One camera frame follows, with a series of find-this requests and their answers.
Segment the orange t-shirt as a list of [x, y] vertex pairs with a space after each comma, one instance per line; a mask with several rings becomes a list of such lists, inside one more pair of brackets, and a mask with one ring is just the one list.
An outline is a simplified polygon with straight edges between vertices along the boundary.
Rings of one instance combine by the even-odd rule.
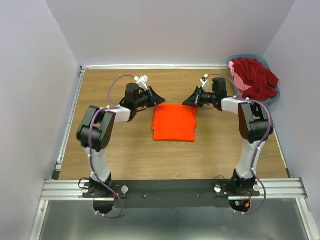
[[154, 141], [194, 142], [196, 107], [162, 103], [153, 109]]

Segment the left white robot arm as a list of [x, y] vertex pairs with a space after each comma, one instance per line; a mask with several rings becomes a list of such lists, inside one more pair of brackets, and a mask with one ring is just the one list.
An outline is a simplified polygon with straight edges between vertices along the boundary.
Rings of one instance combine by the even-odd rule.
[[152, 87], [129, 83], [117, 106], [90, 106], [87, 109], [76, 132], [76, 138], [87, 153], [91, 168], [89, 183], [82, 187], [85, 197], [109, 198], [117, 195], [113, 190], [112, 174], [107, 163], [107, 146], [114, 125], [132, 121], [140, 108], [153, 108], [165, 101]]

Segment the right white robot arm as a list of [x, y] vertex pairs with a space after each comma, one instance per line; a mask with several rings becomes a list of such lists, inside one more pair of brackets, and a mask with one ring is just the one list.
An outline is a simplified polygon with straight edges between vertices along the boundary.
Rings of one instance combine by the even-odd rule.
[[193, 94], [182, 104], [201, 108], [212, 104], [221, 112], [229, 112], [238, 116], [239, 133], [243, 140], [240, 160], [233, 171], [231, 179], [222, 187], [230, 196], [241, 196], [256, 185], [256, 167], [259, 156], [274, 126], [268, 108], [257, 100], [242, 98], [239, 95], [228, 96], [226, 79], [212, 79], [212, 91], [208, 81], [209, 75], [200, 78], [201, 86], [196, 87]]

